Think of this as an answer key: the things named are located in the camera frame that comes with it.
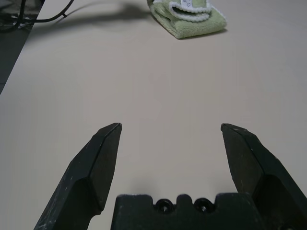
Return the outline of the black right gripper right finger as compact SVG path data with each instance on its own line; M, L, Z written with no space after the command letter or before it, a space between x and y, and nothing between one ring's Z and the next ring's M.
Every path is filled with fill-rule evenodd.
M247 129L222 124L236 189L251 195L268 230L305 230L307 198L282 163Z

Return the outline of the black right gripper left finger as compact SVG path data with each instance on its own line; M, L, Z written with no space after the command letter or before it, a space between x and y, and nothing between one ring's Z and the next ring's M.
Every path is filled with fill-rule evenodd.
M36 230L86 230L104 210L112 184L121 123L103 127L71 160Z

